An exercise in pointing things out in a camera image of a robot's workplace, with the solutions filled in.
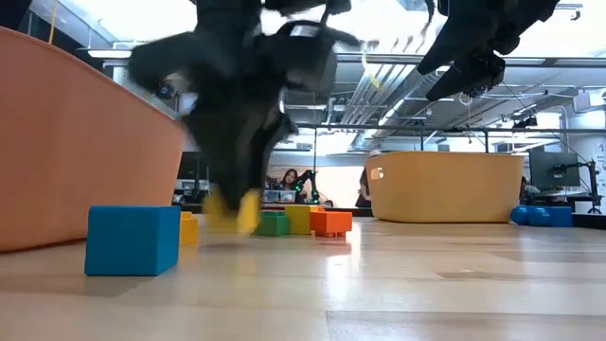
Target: ceiling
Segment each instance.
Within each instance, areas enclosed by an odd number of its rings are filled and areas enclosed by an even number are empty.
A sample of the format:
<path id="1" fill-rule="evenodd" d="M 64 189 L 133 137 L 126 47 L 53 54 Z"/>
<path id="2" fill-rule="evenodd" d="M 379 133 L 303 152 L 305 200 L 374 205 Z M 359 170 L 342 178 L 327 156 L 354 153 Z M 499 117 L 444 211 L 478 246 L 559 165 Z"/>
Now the ceiling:
<path id="1" fill-rule="evenodd" d="M 50 9 L 48 4 L 52 4 L 52 0 L 34 0 L 34 3 Z M 109 43 L 158 39 L 192 29 L 196 20 L 195 8 L 189 0 L 61 0 L 61 3 L 68 12 Z M 427 14 L 418 6 L 418 0 L 352 0 L 352 3 L 350 13 L 331 18 L 329 25 L 366 40 L 379 40 L 375 53 L 413 53 L 418 48 L 419 54 L 422 54 L 444 22 L 444 18 L 436 18 L 429 30 L 433 33 L 428 35 L 425 45 L 420 45 L 418 32 Z M 535 25 L 524 34 L 521 45 L 512 56 L 529 59 L 595 57 L 606 52 L 606 41 L 598 39 L 601 38 L 599 33 L 606 30 L 606 21 L 601 17 L 606 10 L 606 2 L 573 0 L 570 3 L 583 5 L 578 20 L 571 21 L 574 11 L 557 10 L 549 21 Z M 314 9 L 298 17 L 315 18 L 319 17 L 320 12 L 321 9 Z M 285 22 L 284 18 L 271 12 L 265 12 L 262 20 L 264 30 L 268 33 L 277 30 Z M 62 24 L 66 33 L 70 34 L 69 23 Z M 401 45 L 396 45 L 394 49 L 397 40 L 405 40 L 403 38 L 408 36 L 415 37 L 409 50 L 402 50 Z M 467 99 L 460 99 L 459 96 L 436 103 L 424 100 L 428 86 L 437 79 L 437 75 L 421 78 L 414 70 L 414 65 L 373 63 L 365 70 L 361 63 L 340 63 L 337 83 L 329 97 L 287 92 L 285 104 L 287 112 L 297 122 L 484 126 L 520 110 L 523 104 L 541 104 L 538 107 L 547 109 L 569 102 L 570 96 L 575 95 L 579 88 L 606 87 L 606 61 L 597 63 L 604 65 L 604 68 L 585 68 L 581 64 L 575 68 L 510 66 L 503 84 L 495 87 L 485 98 L 474 99 L 471 105 L 462 104 L 461 100 Z M 380 89 L 373 85 L 368 75 L 373 75 L 382 84 Z M 334 104 L 331 112 L 326 109 L 329 102 Z M 390 113 L 389 110 L 397 104 L 400 105 L 396 113 Z M 386 138 L 390 135 L 410 135 L 411 132 L 368 134 L 373 138 Z"/>

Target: wooden floor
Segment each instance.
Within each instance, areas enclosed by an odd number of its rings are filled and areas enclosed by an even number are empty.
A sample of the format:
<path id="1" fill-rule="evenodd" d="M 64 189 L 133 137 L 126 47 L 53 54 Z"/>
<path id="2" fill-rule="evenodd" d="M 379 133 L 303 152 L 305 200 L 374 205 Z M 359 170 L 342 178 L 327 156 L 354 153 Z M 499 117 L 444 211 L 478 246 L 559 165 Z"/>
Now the wooden floor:
<path id="1" fill-rule="evenodd" d="M 0 256 L 0 340 L 604 340 L 606 232 L 358 219 L 347 240 L 207 239 L 159 278 L 84 245 Z"/>

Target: cube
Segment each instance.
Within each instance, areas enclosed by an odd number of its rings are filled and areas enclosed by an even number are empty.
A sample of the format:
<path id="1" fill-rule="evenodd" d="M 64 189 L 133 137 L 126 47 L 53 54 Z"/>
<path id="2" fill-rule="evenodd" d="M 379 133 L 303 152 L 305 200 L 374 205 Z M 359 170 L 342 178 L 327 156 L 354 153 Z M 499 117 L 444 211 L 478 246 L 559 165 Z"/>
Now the cube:
<path id="1" fill-rule="evenodd" d="M 317 212 L 318 206 L 288 205 L 284 210 L 291 221 L 291 234 L 312 234 L 310 213 Z"/>
<path id="2" fill-rule="evenodd" d="M 549 212 L 549 227 L 573 227 L 572 207 L 570 206 L 533 206 Z"/>
<path id="3" fill-rule="evenodd" d="M 291 233 L 291 225 L 284 212 L 262 212 L 261 223 L 255 230 L 255 235 L 264 237 L 287 236 Z"/>
<path id="4" fill-rule="evenodd" d="M 179 260 L 178 206 L 93 206 L 87 276 L 158 276 Z"/>
<path id="5" fill-rule="evenodd" d="M 191 215 L 181 214 L 181 245 L 197 245 L 200 238 L 198 219 Z"/>
<path id="6" fill-rule="evenodd" d="M 312 227 L 316 236 L 342 237 L 351 231 L 351 212 L 320 211 L 311 213 Z"/>

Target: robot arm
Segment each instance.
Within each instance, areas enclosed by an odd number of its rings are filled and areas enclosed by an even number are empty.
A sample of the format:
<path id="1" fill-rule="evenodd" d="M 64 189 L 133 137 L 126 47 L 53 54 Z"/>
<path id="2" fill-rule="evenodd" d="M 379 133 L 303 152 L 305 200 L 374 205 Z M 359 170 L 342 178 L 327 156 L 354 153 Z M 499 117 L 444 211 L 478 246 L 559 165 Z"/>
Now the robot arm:
<path id="1" fill-rule="evenodd" d="M 265 8 L 279 11 L 282 16 L 326 5 L 327 13 L 331 15 L 341 14 L 351 10 L 349 0 L 266 0 Z"/>
<path id="2" fill-rule="evenodd" d="M 417 70 L 422 75 L 453 63 L 429 91 L 429 100 L 459 92 L 482 95 L 503 80 L 505 61 L 520 43 L 520 35 L 537 21 L 551 17 L 560 0 L 437 0 L 447 16 Z"/>
<path id="3" fill-rule="evenodd" d="M 301 192 L 301 190 L 303 190 L 303 185 L 305 185 L 305 183 L 308 180 L 310 182 L 312 182 L 312 202 L 314 204 L 319 204 L 320 203 L 320 193 L 318 192 L 318 189 L 315 184 L 315 171 L 305 170 L 303 172 L 303 174 L 301 174 L 296 179 L 296 187 L 294 188 L 294 190 L 296 191 L 296 194 L 298 195 Z"/>

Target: blue block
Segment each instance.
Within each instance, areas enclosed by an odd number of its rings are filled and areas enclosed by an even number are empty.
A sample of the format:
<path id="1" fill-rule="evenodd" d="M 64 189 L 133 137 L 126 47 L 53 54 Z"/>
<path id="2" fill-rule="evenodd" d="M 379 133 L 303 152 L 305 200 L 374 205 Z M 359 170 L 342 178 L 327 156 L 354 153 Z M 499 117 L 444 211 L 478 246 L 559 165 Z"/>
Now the blue block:
<path id="1" fill-rule="evenodd" d="M 549 227 L 573 227 L 572 207 L 569 206 L 528 206 L 532 208 L 544 208 L 549 213 Z"/>
<path id="2" fill-rule="evenodd" d="M 179 260 L 178 206 L 93 206 L 87 276 L 158 276 Z"/>

